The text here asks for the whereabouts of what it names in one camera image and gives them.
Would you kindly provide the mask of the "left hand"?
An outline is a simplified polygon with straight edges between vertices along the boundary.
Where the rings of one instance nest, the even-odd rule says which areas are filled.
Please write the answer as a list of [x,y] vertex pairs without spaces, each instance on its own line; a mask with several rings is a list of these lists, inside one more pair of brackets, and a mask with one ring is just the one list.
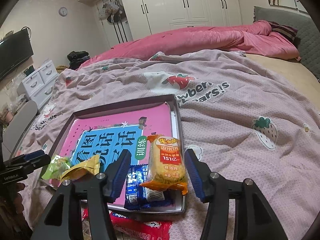
[[15,198],[13,200],[13,204],[15,206],[17,214],[22,213],[23,210],[24,210],[24,206],[22,204],[23,199],[22,199],[22,196],[20,194],[20,191],[23,191],[24,189],[25,189],[25,184],[24,183],[17,183],[16,186],[15,186],[16,193],[15,193]]

